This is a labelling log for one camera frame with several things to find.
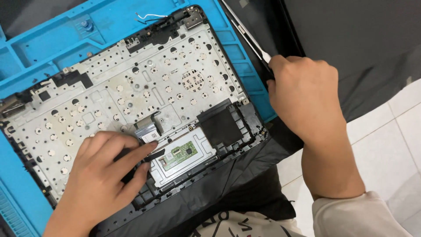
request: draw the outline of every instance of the green circuit board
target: green circuit board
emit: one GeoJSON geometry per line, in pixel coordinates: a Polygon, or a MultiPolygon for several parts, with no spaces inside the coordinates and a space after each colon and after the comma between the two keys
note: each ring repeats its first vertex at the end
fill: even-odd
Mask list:
{"type": "Polygon", "coordinates": [[[197,150],[193,145],[193,142],[190,141],[182,146],[177,146],[172,149],[170,154],[159,158],[158,161],[161,163],[165,171],[168,171],[195,154],[197,154],[197,150]]]}

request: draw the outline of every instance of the spudger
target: spudger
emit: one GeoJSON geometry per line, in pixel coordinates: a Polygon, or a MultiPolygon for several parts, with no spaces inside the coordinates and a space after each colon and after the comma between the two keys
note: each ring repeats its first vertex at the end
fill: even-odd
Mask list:
{"type": "Polygon", "coordinates": [[[226,16],[230,19],[232,24],[240,32],[240,34],[242,35],[244,40],[247,42],[247,44],[251,47],[251,49],[254,51],[254,53],[257,55],[257,57],[260,59],[260,61],[263,63],[266,69],[273,76],[273,72],[269,68],[269,61],[272,57],[260,47],[259,43],[257,43],[257,41],[250,34],[247,28],[243,25],[241,20],[235,15],[234,11],[228,6],[228,4],[224,0],[221,0],[221,2],[225,5],[225,7],[227,8],[227,10],[229,11],[229,13],[232,15],[234,19],[231,18],[231,16],[227,13],[226,13],[226,16]]]}

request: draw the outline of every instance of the floor tile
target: floor tile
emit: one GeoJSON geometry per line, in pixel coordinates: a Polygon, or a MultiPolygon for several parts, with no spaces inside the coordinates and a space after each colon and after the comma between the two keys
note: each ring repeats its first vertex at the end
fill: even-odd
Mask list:
{"type": "Polygon", "coordinates": [[[406,86],[402,91],[389,100],[393,115],[398,117],[421,102],[421,80],[406,86]]]}
{"type": "Polygon", "coordinates": [[[395,220],[402,224],[421,211],[421,175],[417,172],[386,201],[395,220]]]}
{"type": "Polygon", "coordinates": [[[421,212],[413,215],[402,223],[402,227],[406,229],[413,237],[421,237],[421,212]]]}
{"type": "Polygon", "coordinates": [[[302,154],[303,149],[297,151],[290,157],[283,159],[276,165],[278,167],[279,181],[282,186],[303,175],[303,171],[301,170],[302,154]]]}
{"type": "Polygon", "coordinates": [[[282,187],[282,193],[285,194],[288,200],[295,201],[292,202],[292,205],[297,214],[297,226],[301,229],[303,235],[306,237],[314,237],[312,214],[313,198],[304,183],[303,176],[300,176],[282,187]]]}
{"type": "Polygon", "coordinates": [[[379,127],[393,120],[393,114],[388,103],[384,103],[375,110],[359,117],[346,125],[348,138],[354,144],[361,138],[374,132],[379,127]]]}
{"type": "Polygon", "coordinates": [[[416,172],[415,163],[395,120],[352,145],[367,191],[388,200],[416,172]]]}
{"type": "Polygon", "coordinates": [[[418,169],[421,169],[421,104],[397,117],[396,121],[418,169]]]}

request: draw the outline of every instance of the right hand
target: right hand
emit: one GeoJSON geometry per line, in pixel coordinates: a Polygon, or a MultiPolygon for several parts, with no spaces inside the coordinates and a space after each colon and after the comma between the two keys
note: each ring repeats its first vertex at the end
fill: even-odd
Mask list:
{"type": "Polygon", "coordinates": [[[345,129],[338,98],[338,71],[325,61],[272,57],[269,100],[275,112],[305,143],[345,129]]]}

